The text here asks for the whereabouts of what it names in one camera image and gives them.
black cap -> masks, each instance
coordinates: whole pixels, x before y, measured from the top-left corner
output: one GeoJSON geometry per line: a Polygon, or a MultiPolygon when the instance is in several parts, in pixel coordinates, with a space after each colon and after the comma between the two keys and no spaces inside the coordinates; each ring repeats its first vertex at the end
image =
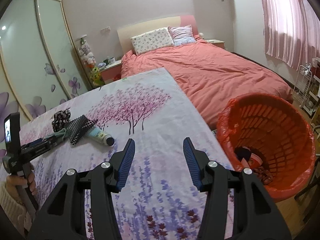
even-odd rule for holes
{"type": "Polygon", "coordinates": [[[112,137],[107,138],[107,144],[108,144],[109,146],[114,145],[114,143],[115,143],[115,140],[114,140],[112,137]]]}

white sweater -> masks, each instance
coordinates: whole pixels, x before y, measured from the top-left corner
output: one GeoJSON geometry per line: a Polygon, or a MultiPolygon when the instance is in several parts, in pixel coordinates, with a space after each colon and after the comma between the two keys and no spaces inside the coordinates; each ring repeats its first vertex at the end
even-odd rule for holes
{"type": "Polygon", "coordinates": [[[24,228],[30,230],[31,217],[23,205],[17,203],[7,192],[5,182],[0,184],[0,205],[15,228],[25,236],[24,228]]]}

wooden floor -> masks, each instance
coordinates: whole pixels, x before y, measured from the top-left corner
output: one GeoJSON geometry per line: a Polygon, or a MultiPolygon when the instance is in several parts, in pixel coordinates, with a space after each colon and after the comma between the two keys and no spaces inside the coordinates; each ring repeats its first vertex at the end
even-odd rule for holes
{"type": "MultiPolygon", "coordinates": [[[[310,118],[306,112],[299,108],[299,103],[294,102],[293,106],[301,112],[304,118],[310,123],[310,118]]],[[[319,143],[316,142],[316,153],[320,152],[319,143]]],[[[314,189],[299,198],[299,201],[295,201],[294,197],[286,199],[277,203],[278,209],[283,215],[292,235],[294,238],[304,227],[303,218],[305,217],[306,212],[308,211],[308,206],[310,204],[310,200],[314,193],[318,194],[318,189],[314,187],[314,189]]]]}

floral pillow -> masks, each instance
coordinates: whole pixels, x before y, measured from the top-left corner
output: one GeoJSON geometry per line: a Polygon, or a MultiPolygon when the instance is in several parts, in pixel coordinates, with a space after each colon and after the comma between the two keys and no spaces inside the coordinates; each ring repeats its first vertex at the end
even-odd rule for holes
{"type": "Polygon", "coordinates": [[[196,40],[192,34],[192,26],[188,25],[185,27],[168,27],[171,37],[175,46],[182,44],[193,43],[196,40]]]}
{"type": "Polygon", "coordinates": [[[174,46],[168,28],[161,28],[131,38],[136,55],[141,55],[154,49],[174,46]]]}

pink curtain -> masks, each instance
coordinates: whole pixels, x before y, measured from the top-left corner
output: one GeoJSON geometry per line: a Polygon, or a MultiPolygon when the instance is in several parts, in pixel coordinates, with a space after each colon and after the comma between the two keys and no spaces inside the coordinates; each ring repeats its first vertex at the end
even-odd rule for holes
{"type": "Polygon", "coordinates": [[[265,53],[290,67],[320,57],[320,21],[307,0],[262,0],[265,53]]]}

